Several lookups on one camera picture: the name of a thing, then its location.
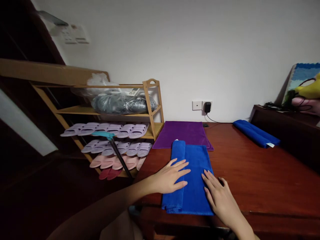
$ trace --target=red slipper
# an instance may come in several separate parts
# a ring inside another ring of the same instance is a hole
[[[111,169],[108,174],[107,180],[112,180],[112,179],[116,178],[121,172],[122,172],[122,168],[118,169],[118,170]]]
[[[106,168],[106,169],[104,169],[104,170],[100,173],[99,179],[100,179],[100,180],[106,179],[106,178],[109,176],[110,170],[111,170],[111,168]]]

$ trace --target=blue towel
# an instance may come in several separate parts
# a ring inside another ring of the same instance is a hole
[[[280,140],[245,120],[237,120],[233,125],[260,147],[269,147],[267,143],[279,145]]]
[[[185,141],[174,141],[171,159],[174,158],[177,158],[176,162],[186,159],[189,162],[186,169],[191,169],[191,172],[177,180],[188,182],[184,188],[163,195],[162,209],[166,209],[167,213],[213,215],[201,178],[204,169],[213,174],[206,146],[186,145]]]

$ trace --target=hand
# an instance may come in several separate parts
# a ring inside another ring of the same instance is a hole
[[[159,172],[149,177],[152,192],[172,193],[188,184],[186,181],[181,181],[175,184],[179,177],[184,176],[191,171],[190,169],[180,171],[186,167],[189,162],[182,160],[172,165],[176,160],[177,158],[171,160]]]
[[[238,204],[231,194],[227,181],[224,178],[219,178],[224,184],[222,186],[210,171],[204,170],[204,174],[201,174],[201,176],[208,186],[208,188],[204,188],[204,191],[215,214],[236,234],[237,232],[240,234],[240,232],[242,233],[246,230],[246,233],[253,236],[252,228],[242,215]]]

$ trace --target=wooden table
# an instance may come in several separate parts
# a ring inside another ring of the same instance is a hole
[[[320,176],[280,147],[260,148],[232,124],[208,123],[206,135],[215,176],[228,181],[240,210],[253,230],[272,236],[320,237]],[[171,149],[152,149],[135,182],[160,170],[170,160]],[[225,227],[216,217],[167,214],[161,194],[151,194],[138,204],[147,239],[154,226]]]

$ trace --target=pink plush toy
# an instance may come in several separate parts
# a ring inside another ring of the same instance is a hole
[[[308,109],[306,111],[301,111],[301,113],[308,113],[308,114],[320,116],[320,99],[305,99],[302,97],[295,97],[292,99],[291,104],[295,107],[299,107],[300,110]]]

